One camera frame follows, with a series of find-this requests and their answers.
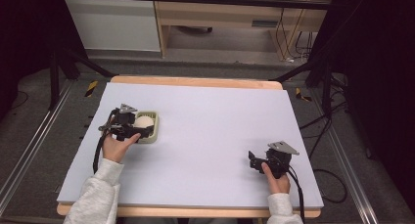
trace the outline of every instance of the wire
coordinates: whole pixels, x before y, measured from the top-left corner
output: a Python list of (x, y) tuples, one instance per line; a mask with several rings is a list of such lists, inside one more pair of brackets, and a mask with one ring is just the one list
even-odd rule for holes
[(327, 122), (324, 124), (323, 130), (321, 131), (320, 135), (318, 136), (317, 140), (314, 143), (314, 146), (311, 148), (311, 152), (308, 155), (308, 159), (311, 160), (312, 155), (314, 154), (315, 149), (317, 148), (318, 143), (320, 142), (321, 138), (323, 137), (323, 134), (327, 132), (327, 130), (332, 126), (332, 119), (328, 119)]
[[(118, 109), (112, 110), (110, 115), (108, 116), (106, 126), (110, 124), (111, 120), (113, 119), (113, 115), (118, 112)], [(101, 149), (104, 145), (105, 138), (109, 135), (108, 128), (103, 129), (103, 133), (101, 135), (100, 140), (98, 141), (97, 148), (95, 150), (94, 161), (92, 162), (92, 169), (94, 170), (94, 174), (98, 171), (98, 161), (100, 159)]]
[(333, 177), (335, 177), (337, 180), (339, 180), (339, 182), (342, 184), (342, 186), (343, 186), (343, 189), (344, 189), (344, 191), (345, 191), (345, 194), (343, 195), (343, 197), (341, 198), (341, 199), (339, 199), (339, 200), (333, 200), (333, 199), (329, 199), (329, 198), (327, 198), (327, 197), (322, 197), (324, 200), (326, 200), (326, 201), (328, 201), (328, 202), (333, 202), (333, 203), (342, 203), (342, 202), (344, 202), (346, 199), (347, 199), (347, 196), (348, 196), (348, 192), (347, 192), (347, 186), (346, 186), (346, 184), (345, 184), (345, 182), (342, 180), (342, 178), (340, 178), (338, 175), (336, 175), (335, 173), (333, 173), (333, 172), (331, 172), (331, 171), (328, 171), (328, 170), (325, 170), (325, 169), (319, 169), (319, 168), (316, 168), (316, 169), (313, 169), (312, 170), (314, 173), (316, 173), (316, 172), (324, 172), (324, 173), (328, 173), (328, 174), (330, 174), (330, 175), (332, 175)]
[(343, 95), (344, 93), (345, 93), (344, 90), (337, 90), (330, 96), (330, 99), (333, 99), (333, 97), (335, 97), (337, 94), (342, 94)]
[(311, 48), (312, 48), (312, 32), (308, 33), (308, 39), (307, 39), (307, 45), (305, 47), (299, 47), (299, 41), (301, 39), (302, 36), (302, 31), (300, 31), (299, 36), (297, 37), (297, 41), (296, 41), (296, 52), (298, 54), (301, 54), (301, 61), (302, 58), (308, 58), (310, 52), (311, 52)]
[[(340, 104), (338, 104), (338, 105), (336, 105), (336, 106), (332, 107), (331, 112), (337, 112), (337, 111), (338, 111), (338, 108), (339, 108), (339, 107), (341, 107), (341, 106), (343, 106), (343, 105), (346, 105), (346, 101), (341, 102)], [(325, 114), (323, 114), (323, 115), (321, 115), (321, 116), (317, 117), (316, 119), (313, 119), (313, 120), (312, 120), (312, 121), (310, 121), (309, 123), (307, 123), (307, 124), (305, 124), (305, 125), (301, 126), (301, 127), (300, 127), (300, 130), (302, 130), (302, 129), (304, 129), (304, 128), (306, 128), (306, 127), (308, 127), (308, 126), (312, 125), (312, 124), (317, 123), (318, 121), (320, 121), (321, 119), (325, 118), (326, 116), (327, 116), (327, 114), (325, 113)]]
[(335, 78), (335, 76), (333, 74), (332, 74), (332, 85), (335, 85), (335, 86), (337, 86), (339, 88), (342, 88), (342, 89), (347, 87), (345, 84), (341, 83), (340, 80)]
[[(325, 134), (327, 132), (327, 130), (329, 130), (330, 127), (326, 128), (326, 130), (322, 131), (322, 133), (320, 134)], [(302, 137), (302, 139), (309, 139), (309, 138), (316, 138), (316, 137), (320, 137), (320, 134), (318, 135), (314, 135), (314, 136), (306, 136), (306, 137)]]
[(19, 104), (15, 105), (15, 106), (13, 106), (13, 107), (11, 107), (11, 109), (12, 109), (12, 110), (13, 110), (13, 109), (16, 109), (16, 108), (18, 108), (18, 107), (20, 107), (20, 106), (21, 106), (21, 105), (23, 105), (25, 102), (27, 102), (27, 99), (28, 99), (28, 94), (27, 94), (27, 93), (25, 93), (25, 92), (23, 92), (23, 91), (19, 91), (19, 93), (22, 93), (22, 94), (24, 94), (24, 95), (25, 95), (24, 100), (23, 100), (23, 102), (21, 102), (21, 103), (19, 103)]
[(292, 54), (290, 53), (290, 49), (289, 49), (289, 47), (288, 47), (288, 42), (287, 42), (287, 36), (286, 36), (286, 33), (285, 33), (284, 24), (283, 24), (283, 16), (284, 16), (284, 8), (281, 8), (280, 22), (278, 22), (278, 25), (277, 25), (277, 30), (275, 31), (275, 40), (277, 41), (278, 48), (279, 48), (279, 49), (280, 49), (280, 51), (281, 51), (281, 55), (282, 55), (283, 59), (284, 59), (284, 60), (286, 60), (287, 58), (284, 56), (284, 54), (283, 54), (283, 49), (281, 48), (281, 44), (280, 44), (280, 42), (279, 42), (279, 40), (278, 40), (278, 28), (279, 28), (279, 27), (280, 27), (280, 25), (281, 25), (281, 27), (283, 28), (284, 39), (285, 39), (285, 41), (286, 41), (287, 52), (288, 52), (288, 54), (292, 57), (292, 59), (298, 59), (298, 58), (300, 58), (300, 56), (297, 56), (297, 57), (296, 57), (296, 56), (294, 56), (294, 55), (292, 55)]
[(297, 174), (296, 174), (296, 172), (294, 171), (294, 174), (293, 174), (293, 172), (291, 172), (290, 171), (290, 169), (288, 170), (288, 173), (290, 174), (290, 176), (293, 178), (293, 180), (294, 180), (294, 182), (296, 183), (296, 185), (297, 185), (297, 188), (298, 188), (298, 190), (299, 190), (299, 199), (300, 199), (300, 217), (301, 217), (301, 220), (302, 220), (302, 223), (305, 223), (305, 217), (304, 217), (304, 196), (303, 196), (303, 194), (302, 194), (302, 188), (301, 188), (301, 186), (300, 186), (300, 182), (299, 182), (299, 178), (297, 177)]

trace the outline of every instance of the white cabinet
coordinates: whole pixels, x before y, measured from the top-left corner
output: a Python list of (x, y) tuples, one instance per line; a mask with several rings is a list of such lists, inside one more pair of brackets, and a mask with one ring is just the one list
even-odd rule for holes
[(161, 51), (153, 2), (66, 1), (85, 49)]

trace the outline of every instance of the aluminum rail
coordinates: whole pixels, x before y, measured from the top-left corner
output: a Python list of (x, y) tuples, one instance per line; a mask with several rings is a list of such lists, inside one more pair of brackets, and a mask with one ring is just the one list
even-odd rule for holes
[[(315, 93), (314, 89), (312, 89), (310, 93), (311, 97), (314, 100), (319, 99), (319, 96), (317, 93)], [(317, 103), (317, 101), (315, 101), (315, 105), (320, 114), (323, 115), (323, 109), (321, 108), (319, 103)], [(333, 152), (339, 163), (339, 167), (342, 170), (342, 173), (345, 177), (348, 190), (350, 191), (354, 203), (356, 204), (357, 210), (360, 214), (360, 217), (362, 218), (362, 222), (364, 224), (379, 223), (375, 211), (372, 208), (372, 204), (370, 204), (369, 199), (367, 198), (366, 193), (364, 192), (364, 189), (360, 183), (360, 180), (358, 179), (356, 172), (351, 166), (350, 160), (347, 158), (346, 152), (343, 149), (342, 143), (333, 125), (328, 130), (328, 136), (329, 140), (332, 142)]]
[(12, 173), (9, 175), (9, 178), (0, 189), (0, 217), (3, 216), (3, 212), (5, 211), (7, 204), (21, 183), (31, 162), (36, 156), (37, 151), (39, 150), (50, 128), (58, 117), (59, 112), (61, 111), (65, 101), (68, 98), (69, 91), (73, 83), (74, 80), (67, 80), (65, 82), (64, 87), (61, 91), (62, 97), (60, 101), (52, 110), (47, 112), (40, 126), (37, 128), (36, 133), (33, 135), (32, 139), (24, 150), (18, 163), (15, 165)]

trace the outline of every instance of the white sleeve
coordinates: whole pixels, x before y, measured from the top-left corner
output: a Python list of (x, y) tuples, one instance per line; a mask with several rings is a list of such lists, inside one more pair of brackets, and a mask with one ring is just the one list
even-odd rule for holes
[(64, 223), (115, 223), (122, 169), (122, 164), (103, 159), (95, 175), (83, 184), (80, 198)]
[(293, 214), (290, 195), (285, 193), (272, 194), (268, 197), (268, 204), (271, 213), (268, 224), (302, 223), (301, 218), (297, 214)]

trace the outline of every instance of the black curtain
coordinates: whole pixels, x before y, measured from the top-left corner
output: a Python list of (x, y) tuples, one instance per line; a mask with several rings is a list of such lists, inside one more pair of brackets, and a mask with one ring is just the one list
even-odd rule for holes
[[(48, 68), (57, 47), (87, 57), (65, 0), (0, 0), (0, 120), (17, 97), (19, 80)], [(64, 66), (76, 71), (74, 61)]]
[(317, 63), (347, 76), (346, 97), (366, 144), (415, 213), (415, 3), (348, 1), (355, 5), (348, 13), (327, 14), (311, 58), (324, 51)]

